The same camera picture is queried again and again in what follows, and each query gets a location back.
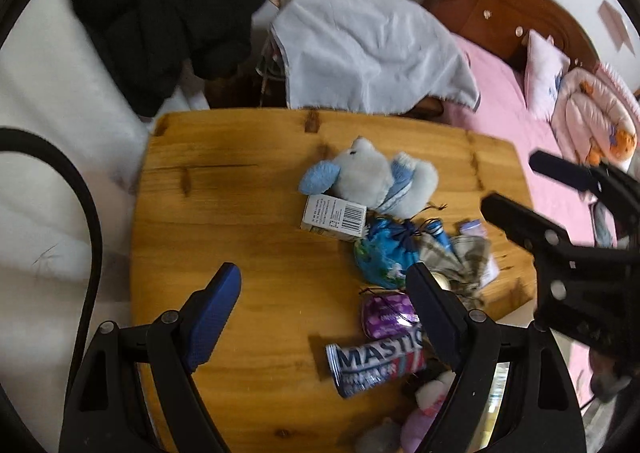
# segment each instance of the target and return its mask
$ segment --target bed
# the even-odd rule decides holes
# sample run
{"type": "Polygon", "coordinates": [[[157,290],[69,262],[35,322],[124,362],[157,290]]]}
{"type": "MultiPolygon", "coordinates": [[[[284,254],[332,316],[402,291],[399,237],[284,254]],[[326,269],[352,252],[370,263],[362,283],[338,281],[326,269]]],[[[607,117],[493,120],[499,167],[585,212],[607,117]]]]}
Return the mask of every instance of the bed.
{"type": "MultiPolygon", "coordinates": [[[[523,40],[529,29],[545,38],[551,35],[555,45],[569,56],[572,67],[593,71],[598,53],[584,29],[552,0],[424,0],[422,5],[455,35],[481,92],[476,112],[443,102],[436,120],[511,141],[534,209],[566,227],[574,243],[593,245],[588,205],[574,190],[535,175],[529,168],[529,155],[534,150],[561,152],[550,124],[534,119],[527,110],[522,77],[527,58],[523,40]]],[[[420,107],[433,113],[438,105],[431,98],[417,109],[420,107]]],[[[574,344],[570,371],[581,402],[590,396],[586,354],[583,346],[574,344]]]]}

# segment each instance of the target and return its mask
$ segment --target pink bed sheet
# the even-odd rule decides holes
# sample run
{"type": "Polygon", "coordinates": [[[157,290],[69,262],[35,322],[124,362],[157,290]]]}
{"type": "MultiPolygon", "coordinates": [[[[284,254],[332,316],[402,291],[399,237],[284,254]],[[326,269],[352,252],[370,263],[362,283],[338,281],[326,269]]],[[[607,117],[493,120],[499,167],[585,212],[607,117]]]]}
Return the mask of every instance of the pink bed sheet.
{"type": "Polygon", "coordinates": [[[529,156],[537,149],[561,155],[551,126],[534,119],[522,93],[522,77],[506,63],[465,38],[456,36],[476,77],[481,101],[476,112],[445,103],[441,121],[480,134],[511,141],[529,186],[535,211],[564,226],[573,243],[593,245],[589,207],[577,192],[533,173],[529,156]]]}

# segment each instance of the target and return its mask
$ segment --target blue drawstring bag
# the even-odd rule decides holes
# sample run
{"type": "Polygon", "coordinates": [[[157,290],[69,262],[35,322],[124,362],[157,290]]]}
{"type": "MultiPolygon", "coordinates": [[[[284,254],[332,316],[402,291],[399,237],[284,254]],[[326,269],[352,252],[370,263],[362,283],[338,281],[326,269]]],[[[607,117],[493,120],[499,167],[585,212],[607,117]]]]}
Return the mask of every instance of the blue drawstring bag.
{"type": "Polygon", "coordinates": [[[353,246],[356,263],[367,282],[385,289],[404,289],[406,270],[418,261],[416,234],[411,220],[398,223],[382,217],[373,219],[367,236],[353,246]]]}

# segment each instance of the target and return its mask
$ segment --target wooden headboard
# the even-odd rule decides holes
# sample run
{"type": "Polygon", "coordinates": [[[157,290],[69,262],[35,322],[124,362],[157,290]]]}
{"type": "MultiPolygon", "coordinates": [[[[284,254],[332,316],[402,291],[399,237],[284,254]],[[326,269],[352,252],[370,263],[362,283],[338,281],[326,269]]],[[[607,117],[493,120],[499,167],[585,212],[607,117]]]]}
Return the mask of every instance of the wooden headboard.
{"type": "Polygon", "coordinates": [[[598,53],[584,29],[553,0],[424,0],[422,5],[451,32],[474,42],[524,71],[527,49],[522,41],[529,29],[556,47],[572,67],[595,69],[598,53]]]}

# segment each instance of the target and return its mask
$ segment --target gray blanket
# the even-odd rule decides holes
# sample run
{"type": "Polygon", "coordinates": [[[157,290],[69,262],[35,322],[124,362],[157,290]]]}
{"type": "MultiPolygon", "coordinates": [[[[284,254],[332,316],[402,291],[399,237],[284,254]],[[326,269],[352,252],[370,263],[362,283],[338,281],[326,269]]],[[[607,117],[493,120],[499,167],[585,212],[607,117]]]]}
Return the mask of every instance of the gray blanket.
{"type": "Polygon", "coordinates": [[[450,32],[409,0],[289,0],[271,33],[292,109],[400,114],[427,95],[479,102],[450,32]]]}

